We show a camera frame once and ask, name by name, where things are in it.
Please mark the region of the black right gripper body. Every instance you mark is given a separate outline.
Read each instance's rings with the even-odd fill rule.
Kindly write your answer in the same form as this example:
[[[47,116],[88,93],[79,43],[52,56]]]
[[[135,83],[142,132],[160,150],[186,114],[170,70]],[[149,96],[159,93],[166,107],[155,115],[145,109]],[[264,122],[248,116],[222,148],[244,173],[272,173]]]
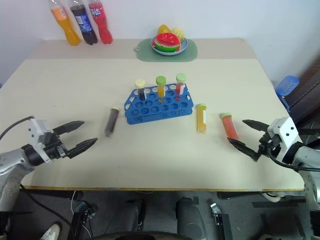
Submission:
[[[254,153],[252,159],[256,162],[261,155],[271,158],[268,150],[270,150],[273,157],[277,157],[281,150],[280,142],[281,138],[278,134],[274,135],[273,137],[270,137],[268,133],[265,133],[259,139],[260,144],[258,145],[258,150],[256,153]]]

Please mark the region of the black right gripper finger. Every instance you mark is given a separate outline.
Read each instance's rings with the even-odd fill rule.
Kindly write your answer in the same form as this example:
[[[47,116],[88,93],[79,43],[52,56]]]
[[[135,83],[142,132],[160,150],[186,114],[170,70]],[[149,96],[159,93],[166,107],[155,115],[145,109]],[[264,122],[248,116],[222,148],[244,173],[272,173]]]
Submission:
[[[245,119],[245,120],[242,120],[242,122],[257,131],[263,131],[263,132],[268,131],[269,125],[263,122],[251,120],[251,119]]]
[[[251,159],[256,157],[256,152],[251,148],[247,147],[243,142],[228,137],[227,140],[230,144],[232,144],[238,151],[244,153],[245,155],[249,156]]]

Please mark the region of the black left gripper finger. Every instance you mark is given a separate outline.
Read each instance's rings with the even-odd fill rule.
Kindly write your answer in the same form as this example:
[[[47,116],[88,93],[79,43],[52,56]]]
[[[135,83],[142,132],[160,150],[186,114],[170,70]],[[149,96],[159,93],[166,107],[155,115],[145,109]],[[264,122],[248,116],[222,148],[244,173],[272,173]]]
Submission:
[[[76,120],[76,121],[71,121],[68,123],[65,123],[63,125],[60,125],[56,128],[53,128],[52,131],[55,134],[65,134],[65,133],[70,133],[79,127],[81,127],[85,122],[82,120]]]
[[[96,138],[91,138],[91,139],[85,140],[83,142],[80,142],[74,148],[68,150],[66,156],[68,158],[72,159],[72,158],[82,154],[83,152],[88,150],[90,147],[92,147],[96,143],[97,140],[98,140],[98,138],[96,137]]]

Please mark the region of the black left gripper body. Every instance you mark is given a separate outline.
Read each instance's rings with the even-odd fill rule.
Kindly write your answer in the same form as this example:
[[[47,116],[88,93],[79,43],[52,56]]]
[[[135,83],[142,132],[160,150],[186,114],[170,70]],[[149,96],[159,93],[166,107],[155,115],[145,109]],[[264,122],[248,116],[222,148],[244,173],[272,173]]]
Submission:
[[[49,142],[44,144],[44,152],[50,159],[65,158],[68,156],[68,150],[60,140],[60,136],[52,133]]]

